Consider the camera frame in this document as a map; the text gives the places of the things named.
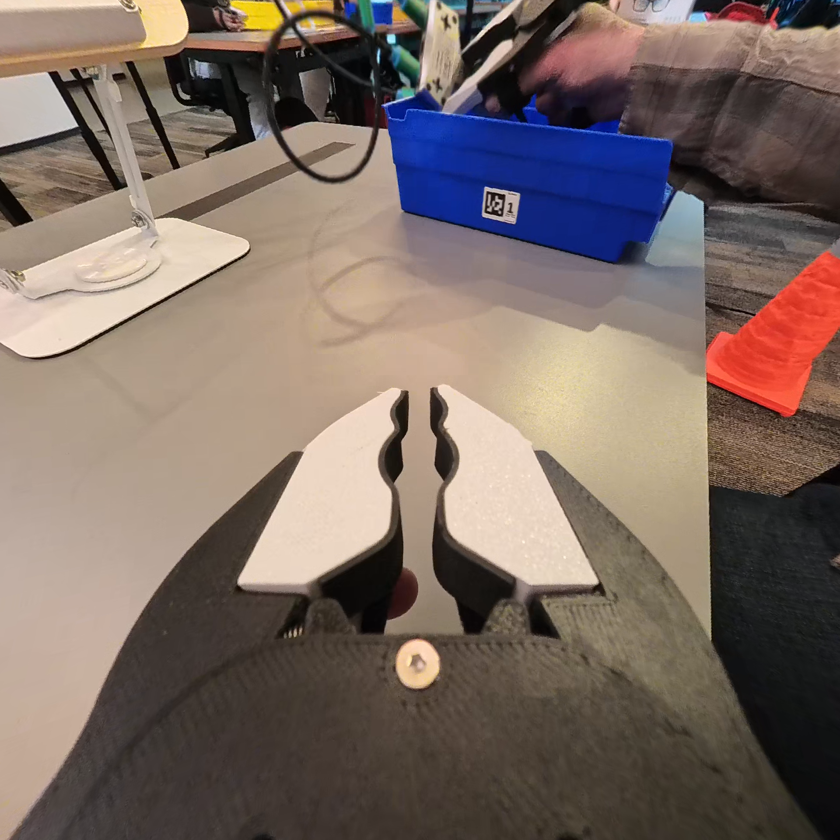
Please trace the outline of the wooden table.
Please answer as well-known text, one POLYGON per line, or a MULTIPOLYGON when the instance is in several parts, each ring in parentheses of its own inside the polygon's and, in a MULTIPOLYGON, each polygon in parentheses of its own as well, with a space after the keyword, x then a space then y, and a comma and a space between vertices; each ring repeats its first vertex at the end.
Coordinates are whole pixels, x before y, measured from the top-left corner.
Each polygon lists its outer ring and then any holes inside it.
MULTIPOLYGON (((301 121, 322 121, 334 78, 343 81, 339 121, 362 124, 364 91, 331 68, 336 65, 355 76, 354 67, 371 67, 369 52, 346 27, 311 31, 307 47, 298 37, 286 36, 278 47, 271 104, 279 106, 282 128, 301 121)), ((261 98, 261 71, 268 31, 213 31, 189 34, 184 50, 168 59, 167 73, 182 103, 222 110, 233 121, 238 146, 270 134, 266 106, 261 98)))

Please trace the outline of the blue plastic bin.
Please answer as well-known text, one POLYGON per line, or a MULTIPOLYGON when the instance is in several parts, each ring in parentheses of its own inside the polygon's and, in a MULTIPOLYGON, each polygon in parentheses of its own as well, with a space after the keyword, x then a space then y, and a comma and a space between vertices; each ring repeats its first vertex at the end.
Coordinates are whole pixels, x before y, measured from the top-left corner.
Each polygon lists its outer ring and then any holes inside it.
POLYGON ((384 111, 406 213, 614 264, 652 239, 674 195, 672 144, 617 122, 446 114, 424 96, 384 111))

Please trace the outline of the person's right hand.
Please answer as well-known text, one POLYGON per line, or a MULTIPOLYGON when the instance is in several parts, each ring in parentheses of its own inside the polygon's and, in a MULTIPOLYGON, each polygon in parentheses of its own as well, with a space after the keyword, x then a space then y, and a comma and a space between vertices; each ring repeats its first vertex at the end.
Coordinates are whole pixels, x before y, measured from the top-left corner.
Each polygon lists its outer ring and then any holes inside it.
POLYGON ((644 27, 599 28, 561 37, 522 69, 519 90, 555 126, 617 121, 645 33, 644 27))

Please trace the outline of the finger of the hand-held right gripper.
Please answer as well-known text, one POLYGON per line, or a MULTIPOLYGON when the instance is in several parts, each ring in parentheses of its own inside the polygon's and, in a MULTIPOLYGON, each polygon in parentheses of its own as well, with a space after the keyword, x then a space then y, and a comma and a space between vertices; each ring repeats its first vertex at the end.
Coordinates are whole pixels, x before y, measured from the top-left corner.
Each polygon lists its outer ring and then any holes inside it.
POLYGON ((523 96, 518 85, 516 55, 514 41, 500 42, 480 67, 447 98, 444 113, 467 114, 488 99, 495 99, 501 110, 508 114, 520 113, 523 96))

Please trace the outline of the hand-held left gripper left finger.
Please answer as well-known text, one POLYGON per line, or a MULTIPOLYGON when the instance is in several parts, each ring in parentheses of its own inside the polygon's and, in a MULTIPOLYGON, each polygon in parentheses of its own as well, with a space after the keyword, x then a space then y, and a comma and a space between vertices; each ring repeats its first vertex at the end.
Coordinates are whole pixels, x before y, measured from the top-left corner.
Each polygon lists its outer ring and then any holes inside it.
POLYGON ((403 569, 396 480, 408 405, 408 391, 393 387, 301 451, 239 574, 239 589, 333 599, 350 617, 384 604, 403 569))

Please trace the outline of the person's right forearm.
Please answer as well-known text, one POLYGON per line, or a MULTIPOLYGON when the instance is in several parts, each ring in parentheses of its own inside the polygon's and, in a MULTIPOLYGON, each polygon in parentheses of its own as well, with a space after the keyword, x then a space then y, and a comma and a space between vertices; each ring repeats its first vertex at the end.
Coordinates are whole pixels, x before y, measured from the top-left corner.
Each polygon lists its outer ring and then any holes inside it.
POLYGON ((670 180, 706 203, 837 222, 838 27, 648 26, 620 130, 671 142, 670 180))

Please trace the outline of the black metal table frame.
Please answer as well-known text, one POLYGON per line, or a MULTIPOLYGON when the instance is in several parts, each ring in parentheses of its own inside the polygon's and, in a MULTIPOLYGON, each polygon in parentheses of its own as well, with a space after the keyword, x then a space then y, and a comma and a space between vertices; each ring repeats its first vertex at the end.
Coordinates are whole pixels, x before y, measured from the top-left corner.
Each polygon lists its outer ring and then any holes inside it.
MULTIPOLYGON (((116 74, 143 177, 179 167, 162 114, 167 91, 155 103, 154 88, 140 70, 116 74)), ((92 81, 81 70, 57 77, 41 73, 2 79, 2 185, 32 219, 85 203, 124 187, 121 167, 92 81)))

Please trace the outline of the orange traffic cone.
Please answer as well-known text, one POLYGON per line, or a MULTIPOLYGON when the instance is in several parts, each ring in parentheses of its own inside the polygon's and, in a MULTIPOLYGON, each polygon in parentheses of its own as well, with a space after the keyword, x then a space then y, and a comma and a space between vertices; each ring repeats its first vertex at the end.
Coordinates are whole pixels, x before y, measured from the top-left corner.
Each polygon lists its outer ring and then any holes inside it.
POLYGON ((838 243, 816 257, 737 332, 720 332, 707 382, 782 417, 800 407, 815 359, 839 328, 838 243))

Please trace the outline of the yellow storage box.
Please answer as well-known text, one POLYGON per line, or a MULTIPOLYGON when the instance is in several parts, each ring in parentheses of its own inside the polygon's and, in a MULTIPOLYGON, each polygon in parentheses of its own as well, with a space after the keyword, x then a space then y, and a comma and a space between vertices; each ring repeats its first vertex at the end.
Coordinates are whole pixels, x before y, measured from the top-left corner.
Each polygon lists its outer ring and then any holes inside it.
MULTIPOLYGON (((333 12, 332 1, 283 1, 283 4, 291 15, 304 11, 333 12)), ((246 30, 273 30, 282 20, 278 6, 271 1, 231 1, 230 6, 245 16, 246 30)), ((316 31, 334 25, 335 22, 331 18, 318 15, 306 17, 298 23, 298 27, 306 31, 316 31)))

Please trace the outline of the person's dark clothing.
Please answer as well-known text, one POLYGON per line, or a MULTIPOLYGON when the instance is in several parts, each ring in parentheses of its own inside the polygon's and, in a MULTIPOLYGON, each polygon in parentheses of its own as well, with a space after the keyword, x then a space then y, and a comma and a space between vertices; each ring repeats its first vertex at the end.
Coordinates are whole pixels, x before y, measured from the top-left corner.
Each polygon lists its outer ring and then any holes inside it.
POLYGON ((710 488, 711 635, 750 727, 822 838, 839 838, 839 489, 710 488))

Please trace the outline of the white tilting stand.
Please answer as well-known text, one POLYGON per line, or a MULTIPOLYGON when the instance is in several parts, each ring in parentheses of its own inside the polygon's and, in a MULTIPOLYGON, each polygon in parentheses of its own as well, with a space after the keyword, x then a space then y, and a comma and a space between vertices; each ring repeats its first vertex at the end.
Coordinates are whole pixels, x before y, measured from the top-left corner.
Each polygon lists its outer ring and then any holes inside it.
POLYGON ((249 252, 244 238, 179 218, 154 219, 115 66, 85 70, 128 187, 130 226, 37 266, 2 268, 1 342, 27 359, 74 350, 249 252))

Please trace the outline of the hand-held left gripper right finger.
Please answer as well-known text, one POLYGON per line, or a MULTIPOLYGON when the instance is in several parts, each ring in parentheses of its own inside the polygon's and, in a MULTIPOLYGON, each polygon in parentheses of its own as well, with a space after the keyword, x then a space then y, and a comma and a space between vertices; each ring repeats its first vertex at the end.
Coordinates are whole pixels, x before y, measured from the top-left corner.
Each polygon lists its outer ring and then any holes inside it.
POLYGON ((441 480, 433 566, 465 634, 504 602, 536 622, 543 599, 599 597, 600 580, 531 442, 451 385, 429 393, 441 480))

